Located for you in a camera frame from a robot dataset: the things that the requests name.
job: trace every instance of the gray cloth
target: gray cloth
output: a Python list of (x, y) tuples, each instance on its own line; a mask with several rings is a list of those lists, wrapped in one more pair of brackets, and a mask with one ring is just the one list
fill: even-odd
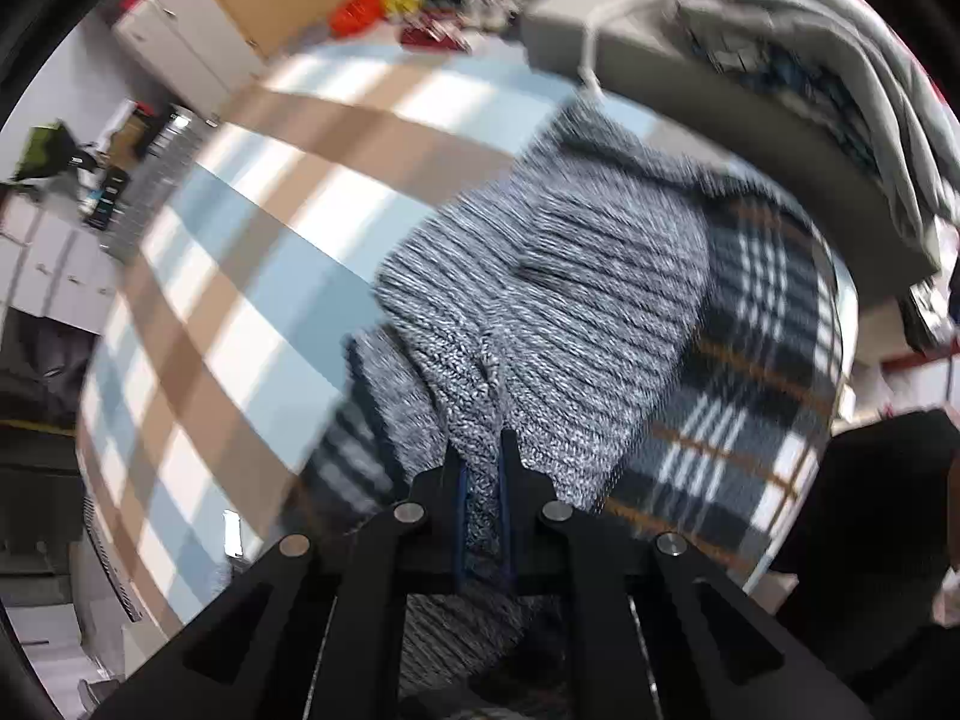
[[(755, 518), (771, 473), (804, 446), (816, 456), (829, 414), (810, 404), (832, 403), (839, 380), (832, 257), (786, 203), (757, 175), (652, 151), (577, 100), (510, 175), (440, 209), (383, 263), (390, 325), (347, 345), (350, 399), (304, 488), (321, 517), (340, 501), (357, 524), (438, 466), (448, 440), (469, 467), (472, 579), (461, 598), (412, 600), (404, 696), (496, 672), (548, 614), (499, 592), (503, 426), (563, 500), (656, 512), (645, 530), (623, 522), (637, 536), (680, 528), (739, 581), (766, 554), (771, 533)], [(652, 429), (664, 420), (676, 442)], [(384, 477), (398, 480), (392, 495), (376, 486)], [(521, 695), (509, 709), (555, 713), (535, 705)]]
[(800, 64), (833, 71), (869, 127), (891, 215), (918, 245), (933, 215), (958, 220), (956, 117), (923, 68), (862, 0), (677, 0), (680, 18), (710, 55), (770, 42)]

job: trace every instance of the blue and brown checkered sheet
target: blue and brown checkered sheet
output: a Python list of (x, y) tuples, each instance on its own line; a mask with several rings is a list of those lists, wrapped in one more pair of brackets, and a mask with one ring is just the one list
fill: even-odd
[[(520, 64), (344, 44), (232, 102), (128, 266), (80, 404), (104, 542), (167, 635), (224, 586), (225, 509), (247, 557), (279, 535), (347, 386), (344, 336), (381, 319), (378, 263), (575, 94)], [(646, 108), (605, 105), (655, 148), (733, 162)]]

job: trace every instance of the pile of clutter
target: pile of clutter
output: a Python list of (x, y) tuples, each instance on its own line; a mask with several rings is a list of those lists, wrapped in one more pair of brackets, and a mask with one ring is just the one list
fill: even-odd
[(404, 45), (469, 51), (464, 29), (502, 32), (524, 0), (347, 0), (330, 17), (334, 37), (349, 37), (380, 20), (402, 25)]

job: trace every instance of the wall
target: wall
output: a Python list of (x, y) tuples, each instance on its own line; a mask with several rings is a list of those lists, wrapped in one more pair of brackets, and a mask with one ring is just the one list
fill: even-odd
[(78, 143), (92, 141), (124, 98), (160, 105), (170, 94), (96, 15), (87, 16), (40, 69), (0, 131), (0, 180), (13, 174), (27, 133), (63, 119)]

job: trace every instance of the silver bolt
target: silver bolt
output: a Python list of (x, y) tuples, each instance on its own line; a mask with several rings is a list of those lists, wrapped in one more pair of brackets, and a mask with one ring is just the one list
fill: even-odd
[(305, 555), (308, 549), (310, 549), (310, 539), (302, 533), (285, 536), (283, 541), (280, 541), (280, 554), (283, 557), (299, 557)]
[(419, 503), (401, 503), (394, 509), (394, 517), (397, 522), (414, 523), (420, 522), (424, 517), (424, 507)]
[(677, 557), (686, 552), (686, 539), (679, 533), (661, 533), (656, 537), (656, 549), (664, 555)]
[(573, 517), (573, 507), (563, 501), (545, 503), (542, 511), (544, 517), (551, 522), (566, 522), (570, 517)]

